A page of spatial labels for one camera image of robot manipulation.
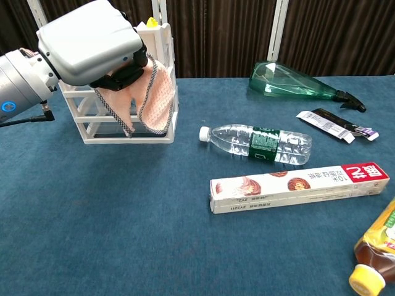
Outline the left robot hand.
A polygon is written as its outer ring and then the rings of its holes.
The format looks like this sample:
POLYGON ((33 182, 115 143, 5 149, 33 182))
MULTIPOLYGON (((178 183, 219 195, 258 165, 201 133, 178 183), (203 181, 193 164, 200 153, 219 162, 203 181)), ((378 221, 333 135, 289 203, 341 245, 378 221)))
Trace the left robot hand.
POLYGON ((109 1, 91 1, 42 26, 37 36, 58 79, 72 86, 119 91, 148 64, 140 35, 109 1))

